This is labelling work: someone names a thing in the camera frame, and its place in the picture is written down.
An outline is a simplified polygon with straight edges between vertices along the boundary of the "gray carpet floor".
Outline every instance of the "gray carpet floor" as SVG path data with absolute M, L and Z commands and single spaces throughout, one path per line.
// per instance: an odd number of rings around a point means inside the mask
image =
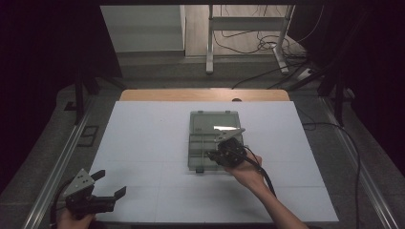
M 130 89 L 231 88 L 241 80 L 276 68 L 274 60 L 268 56 L 216 58 L 214 73 L 211 75 L 207 75 L 204 71 L 203 58 L 138 57 L 133 61 L 121 59 L 120 63 L 123 78 L 119 78 L 117 81 Z M 285 76 L 276 71 L 240 84 L 238 88 L 265 89 L 283 78 Z M 296 79 L 292 77 L 284 86 L 294 81 Z M 88 127 L 98 126 L 95 142 L 91 146 L 75 147 L 61 181 L 74 176 L 81 168 L 90 169 L 111 111 L 115 102 L 119 100 L 121 90 L 118 87 L 100 78 L 97 79 L 97 82 L 101 91 L 96 96 L 96 104 L 86 124 Z M 312 120 L 329 122 L 325 104 L 316 93 L 319 82 L 314 81 L 300 90 L 289 93 L 290 99 L 298 108 L 298 115 L 303 123 L 312 122 Z M 72 132 L 75 112 L 64 111 L 64 108 L 68 102 L 74 100 L 75 88 L 73 86 L 59 92 L 56 108 L 46 129 L 0 197 L 0 228 L 21 228 L 26 220 Z M 350 102 L 344 104 L 344 123 L 346 130 L 352 135 L 359 148 L 364 165 L 369 169 L 375 183 L 393 210 L 397 223 L 405 225 L 403 216 L 405 212 L 404 177 L 357 119 Z M 338 140 L 336 131 L 331 126 L 318 125 L 316 130 L 306 131 L 306 134 L 339 217 L 339 222 L 336 223 L 309 222 L 309 225 L 322 228 L 355 228 L 355 170 L 345 153 L 344 145 Z M 86 145 L 89 143 L 89 139 L 84 136 L 78 143 Z M 361 228 L 384 228 L 362 185 L 359 187 L 359 211 Z M 39 228 L 49 228 L 48 212 L 44 215 Z M 129 228 L 129 226 L 108 225 L 108 228 Z

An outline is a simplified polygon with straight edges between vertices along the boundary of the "wall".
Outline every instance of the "wall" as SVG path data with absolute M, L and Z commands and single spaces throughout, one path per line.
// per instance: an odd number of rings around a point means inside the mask
M 184 6 L 102 6 L 116 52 L 184 50 Z

